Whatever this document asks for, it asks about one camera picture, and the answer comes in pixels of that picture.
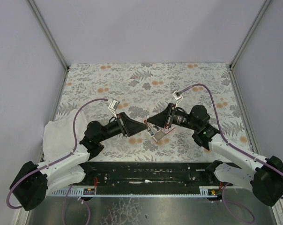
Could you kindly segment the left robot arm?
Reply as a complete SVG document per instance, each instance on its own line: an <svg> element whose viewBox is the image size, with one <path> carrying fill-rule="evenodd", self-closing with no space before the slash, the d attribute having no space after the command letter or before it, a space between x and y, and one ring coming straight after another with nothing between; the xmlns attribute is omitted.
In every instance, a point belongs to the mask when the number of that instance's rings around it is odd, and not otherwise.
<svg viewBox="0 0 283 225"><path fill-rule="evenodd" d="M82 164L95 158L103 149L102 141L122 134L131 137L146 130L148 126L129 118L124 112L112 117L107 125L92 121L87 125L84 136L75 141L74 149L55 159L35 164L25 163L9 188L9 195L20 203L20 208L30 211L46 196L65 186L80 183L86 172Z"/></svg>

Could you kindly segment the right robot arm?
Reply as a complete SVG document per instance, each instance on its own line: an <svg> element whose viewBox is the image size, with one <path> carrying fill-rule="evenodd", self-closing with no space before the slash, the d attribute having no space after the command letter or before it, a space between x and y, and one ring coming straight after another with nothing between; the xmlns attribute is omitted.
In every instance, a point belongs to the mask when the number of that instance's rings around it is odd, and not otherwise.
<svg viewBox="0 0 283 225"><path fill-rule="evenodd" d="M161 128L177 125L193 130L192 138L197 145L237 165L234 168L222 162L213 163L212 172L219 181L247 189L263 204L274 206L283 196L283 162L276 156L267 158L235 146L209 120L210 116L202 105L195 105L190 113L186 113L170 103L165 110L149 117L147 122Z"/></svg>

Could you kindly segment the red white staple box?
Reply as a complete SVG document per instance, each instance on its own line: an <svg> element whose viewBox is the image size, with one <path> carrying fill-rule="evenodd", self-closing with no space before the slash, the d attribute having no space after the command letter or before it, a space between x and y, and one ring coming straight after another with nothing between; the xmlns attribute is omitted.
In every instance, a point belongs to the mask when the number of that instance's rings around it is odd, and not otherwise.
<svg viewBox="0 0 283 225"><path fill-rule="evenodd" d="M159 142L164 136L169 134L175 129L175 127L172 128L161 128L159 132L156 131L155 135L153 136L153 139L155 142Z"/></svg>

